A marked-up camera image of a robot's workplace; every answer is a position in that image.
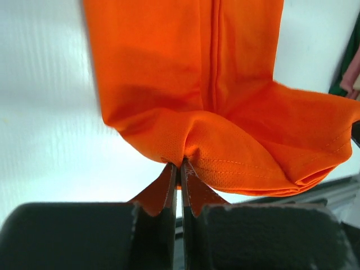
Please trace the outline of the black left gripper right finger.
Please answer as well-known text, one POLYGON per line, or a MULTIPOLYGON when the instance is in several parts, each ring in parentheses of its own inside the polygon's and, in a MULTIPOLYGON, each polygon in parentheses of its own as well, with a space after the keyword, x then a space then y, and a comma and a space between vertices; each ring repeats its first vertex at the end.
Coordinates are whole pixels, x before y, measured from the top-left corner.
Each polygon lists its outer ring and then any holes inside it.
POLYGON ((342 225, 321 204, 230 204, 184 160, 185 269, 358 269, 342 225))

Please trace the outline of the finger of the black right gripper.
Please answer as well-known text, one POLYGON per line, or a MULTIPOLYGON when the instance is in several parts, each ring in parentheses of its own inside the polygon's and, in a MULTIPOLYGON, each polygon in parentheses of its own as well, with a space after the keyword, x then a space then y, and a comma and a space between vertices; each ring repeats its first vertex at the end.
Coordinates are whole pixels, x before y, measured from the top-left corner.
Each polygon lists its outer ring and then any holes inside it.
POLYGON ((360 147, 360 121, 352 124, 351 136, 355 144, 360 147))

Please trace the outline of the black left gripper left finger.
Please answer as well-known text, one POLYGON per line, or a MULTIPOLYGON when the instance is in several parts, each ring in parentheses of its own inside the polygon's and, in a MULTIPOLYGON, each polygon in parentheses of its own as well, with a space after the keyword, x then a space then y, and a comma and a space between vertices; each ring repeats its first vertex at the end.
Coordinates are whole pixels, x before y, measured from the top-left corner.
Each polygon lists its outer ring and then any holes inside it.
POLYGON ((2 269, 172 269, 177 168, 129 202, 18 206, 1 229, 2 269))

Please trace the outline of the orange t shirt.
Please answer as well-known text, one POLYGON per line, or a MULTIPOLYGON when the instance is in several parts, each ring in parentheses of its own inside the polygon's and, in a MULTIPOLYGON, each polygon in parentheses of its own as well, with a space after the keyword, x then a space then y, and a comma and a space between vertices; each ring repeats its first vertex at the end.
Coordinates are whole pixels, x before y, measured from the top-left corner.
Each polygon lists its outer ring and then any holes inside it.
POLYGON ((290 196, 352 155, 359 103, 273 78, 283 1, 84 1, 102 118, 210 187, 290 196))

